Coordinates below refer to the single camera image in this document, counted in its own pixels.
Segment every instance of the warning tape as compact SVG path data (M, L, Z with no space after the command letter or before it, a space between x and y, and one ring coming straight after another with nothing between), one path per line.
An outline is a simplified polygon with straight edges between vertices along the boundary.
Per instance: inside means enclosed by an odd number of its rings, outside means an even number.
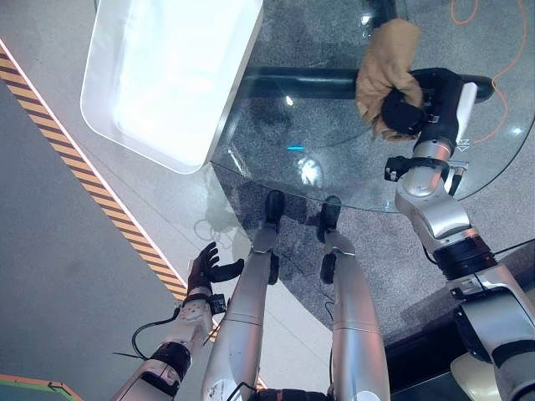
M177 301L183 301L186 298L186 282L61 125L2 40L0 40L0 79L6 83L9 91L37 125L41 134L102 211L111 219L111 222L134 247L141 259L163 282L173 297ZM216 329L210 334L211 342L216 340L218 333L219 330ZM260 378L258 378L257 386L266 388Z

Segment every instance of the brown cloth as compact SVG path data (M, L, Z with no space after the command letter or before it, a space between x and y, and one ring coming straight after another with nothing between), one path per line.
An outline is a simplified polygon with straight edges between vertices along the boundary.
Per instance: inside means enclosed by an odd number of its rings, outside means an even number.
M357 77L357 109L364 122L373 125L373 139L411 140L414 137L388 128L381 118L385 96L397 88L405 101L422 106L420 85L408 73L415 57L420 30L403 19L393 19L374 30Z

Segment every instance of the white tray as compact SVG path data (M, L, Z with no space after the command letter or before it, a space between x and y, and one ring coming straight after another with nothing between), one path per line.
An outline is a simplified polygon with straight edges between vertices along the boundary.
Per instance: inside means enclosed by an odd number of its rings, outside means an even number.
M80 106L96 133L171 170L217 144L262 0L101 0Z

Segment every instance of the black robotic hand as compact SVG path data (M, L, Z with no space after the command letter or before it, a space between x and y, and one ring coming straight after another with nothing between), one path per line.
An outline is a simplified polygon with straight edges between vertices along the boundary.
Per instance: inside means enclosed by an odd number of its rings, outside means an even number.
M211 291L213 282L226 282L242 274L244 260L238 259L234 263L218 266L219 256L215 242L208 244L193 261L190 276L187 279L187 292L198 287L206 287Z

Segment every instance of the orange cable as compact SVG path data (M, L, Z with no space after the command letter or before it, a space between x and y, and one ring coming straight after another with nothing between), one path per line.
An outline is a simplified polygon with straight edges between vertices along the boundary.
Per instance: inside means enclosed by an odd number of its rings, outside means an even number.
M522 5L522 0L517 0L517 5L518 5L518 8L520 9L520 13L522 15L522 44L520 45L520 48L518 49L515 58L508 64L508 66L506 66L502 71L500 71L498 74L496 74L496 75L494 75L492 77L492 87L494 88L494 90L496 91L496 93L500 97L500 100L503 103L502 119L500 120L500 122L498 123L496 128L490 134L488 134L488 135L486 135L486 136L484 136L482 138L479 138L477 140L474 140L473 141L474 144L480 144L481 142L483 142L485 140L489 140L490 138L492 138L500 130L500 128L505 124L507 116L509 115L509 105L507 103L507 98L505 97L505 94L498 88L497 80L502 75L504 75L505 73L510 71L515 66L517 61L522 56L522 52L524 50L524 47L526 46L526 41L527 41L527 14L526 14L526 10L524 9L524 6ZM469 23L476 16L476 12L477 12L478 6L479 6L479 3L478 3L478 0L476 0L475 5L474 5L474 11L472 12L471 16L468 19L464 20L464 21L458 21L455 18L455 0L451 0L451 7L450 7L451 19L457 25L463 25L465 23Z
M478 8L479 8L479 0L475 0L474 1L474 11L471 12L470 17L468 17L468 19L459 21L458 19L455 18L455 0L451 0L451 6L450 6L451 19L457 25L464 25L465 23L469 23L476 16Z

